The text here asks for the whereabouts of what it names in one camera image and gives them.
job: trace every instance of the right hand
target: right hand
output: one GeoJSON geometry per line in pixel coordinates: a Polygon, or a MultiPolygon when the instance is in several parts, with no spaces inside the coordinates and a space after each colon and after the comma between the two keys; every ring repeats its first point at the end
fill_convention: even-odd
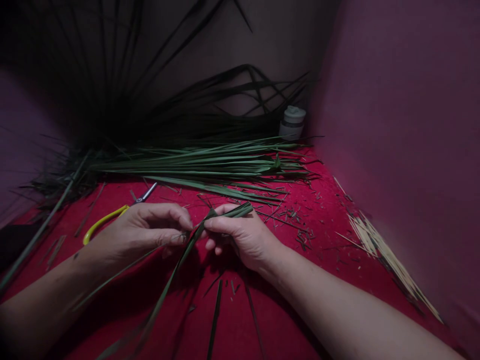
{"type": "MultiPolygon", "coordinates": [[[[215,211],[222,215],[237,206],[223,204],[217,207],[215,211]]],[[[275,258],[276,249],[283,246],[255,211],[252,211],[247,217],[213,217],[205,221],[205,229],[212,233],[231,235],[238,247],[238,255],[241,261],[247,268],[256,272],[275,258]]],[[[218,239],[213,238],[209,238],[205,244],[207,250],[215,249],[216,255],[222,253],[222,247],[223,244],[218,239]]]]}

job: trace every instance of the finger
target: finger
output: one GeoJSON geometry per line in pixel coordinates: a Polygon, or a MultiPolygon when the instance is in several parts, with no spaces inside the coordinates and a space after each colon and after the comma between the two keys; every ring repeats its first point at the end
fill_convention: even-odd
{"type": "Polygon", "coordinates": [[[229,234],[233,237],[242,232],[242,222],[238,218],[218,216],[205,221],[205,228],[214,233],[229,234]]]}
{"type": "Polygon", "coordinates": [[[142,203],[139,207],[138,214],[146,221],[156,221],[158,219],[172,219],[178,222],[185,230],[194,228],[190,219],[189,211],[174,203],[142,203]]]}
{"type": "Polygon", "coordinates": [[[174,253],[174,249],[171,246],[167,246],[161,253],[161,258],[166,259],[174,253]]]}
{"type": "Polygon", "coordinates": [[[140,247],[153,249],[164,245],[182,245],[186,236],[176,229],[142,229],[137,239],[140,247]]]}
{"type": "Polygon", "coordinates": [[[225,213],[228,213],[229,211],[235,209],[235,208],[238,208],[240,205],[235,205],[235,204],[232,204],[232,203],[226,203],[226,204],[223,204],[223,205],[220,205],[219,207],[217,207],[215,209],[215,212],[218,214],[218,215],[223,215],[225,213]]]}
{"type": "Polygon", "coordinates": [[[208,241],[205,244],[205,249],[210,251],[210,250],[213,250],[214,248],[215,248],[215,240],[208,239],[208,241]]]}

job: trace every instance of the red tablecloth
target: red tablecloth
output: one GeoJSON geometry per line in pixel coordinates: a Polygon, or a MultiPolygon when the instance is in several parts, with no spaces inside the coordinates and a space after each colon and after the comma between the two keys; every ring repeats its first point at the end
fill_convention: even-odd
{"type": "MultiPolygon", "coordinates": [[[[281,213],[282,209],[291,207],[297,211],[300,207],[297,212],[301,222],[305,222],[305,228],[313,229],[316,236],[311,241],[312,250],[307,249],[304,252],[295,241],[297,229],[287,224],[282,225],[278,221],[275,221],[277,226],[274,227],[272,219],[268,220],[268,227],[282,243],[310,261],[387,302],[447,344],[456,346],[448,329],[426,308],[425,317],[417,313],[377,260],[368,257],[365,252],[336,234],[338,232],[355,239],[347,216],[347,209],[351,212],[356,211],[355,205],[344,196],[323,164],[314,162],[307,167],[319,174],[320,178],[312,181],[311,189],[300,183],[291,187],[285,184],[285,189],[290,191],[290,194],[278,212],[281,213]]],[[[141,196],[146,190],[146,185],[142,181],[107,184],[82,233],[75,238],[73,234],[99,190],[100,186],[88,198],[68,206],[58,214],[53,231],[38,246],[10,286],[5,299],[21,291],[45,273],[46,264],[38,263],[55,239],[67,235],[55,259],[54,265],[57,265],[81,248],[82,236],[91,225],[119,207],[131,204],[133,199],[130,190],[136,196],[141,196]]],[[[189,205],[187,208],[196,224],[208,212],[207,206],[197,197],[198,193],[199,191],[184,188],[179,194],[165,186],[159,186],[148,202],[189,205]]],[[[209,198],[214,206],[226,202],[224,198],[211,194],[205,195],[204,198],[209,198]]],[[[267,214],[272,212],[267,205],[259,210],[267,214]]],[[[20,221],[25,221],[31,214],[32,212],[26,214],[20,221]]],[[[165,299],[151,338],[139,359],[206,358],[218,284],[215,284],[205,297],[203,295],[218,276],[219,270],[224,268],[226,270],[221,279],[226,281],[228,286],[224,287],[222,292],[213,359],[262,358],[242,274],[250,286],[267,358],[289,360],[327,358],[323,356],[324,350],[310,330],[272,286],[257,274],[245,271],[232,251],[226,251],[217,257],[208,254],[204,246],[205,240],[199,241],[181,268],[177,281],[174,281],[165,299]],[[235,287],[240,284],[235,295],[230,281],[233,281],[235,287]],[[188,313],[192,305],[195,305],[196,309],[188,313]]],[[[94,359],[107,346],[134,329],[147,316],[160,296],[178,256],[177,254],[162,260],[158,254],[154,255],[134,271],[110,284],[64,335],[48,358],[94,359]]]]}

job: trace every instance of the scissors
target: scissors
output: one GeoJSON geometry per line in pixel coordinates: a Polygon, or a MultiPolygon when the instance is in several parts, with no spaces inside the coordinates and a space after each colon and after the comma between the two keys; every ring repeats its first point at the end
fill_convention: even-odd
{"type": "MultiPolygon", "coordinates": [[[[140,204],[144,203],[150,196],[150,194],[154,191],[154,189],[157,187],[158,183],[155,182],[145,194],[143,194],[142,197],[139,197],[138,199],[135,200],[135,202],[131,205],[135,204],[140,204]]],[[[121,208],[118,210],[109,213],[107,216],[102,217],[100,220],[98,220],[93,226],[86,232],[85,236],[83,237],[83,245],[87,245],[90,242],[90,238],[92,237],[92,234],[103,224],[105,224],[107,221],[109,221],[111,218],[114,218],[116,216],[121,217],[128,209],[130,206],[128,205],[123,205],[121,208]]]]}

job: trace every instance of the left hand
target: left hand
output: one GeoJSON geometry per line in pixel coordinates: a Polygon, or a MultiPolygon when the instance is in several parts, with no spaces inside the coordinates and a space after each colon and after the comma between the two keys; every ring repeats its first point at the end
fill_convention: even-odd
{"type": "Polygon", "coordinates": [[[139,203],[75,256],[98,275],[108,278],[150,250],[182,245],[186,240],[183,233],[192,229],[189,212],[178,204],[139,203]]]}

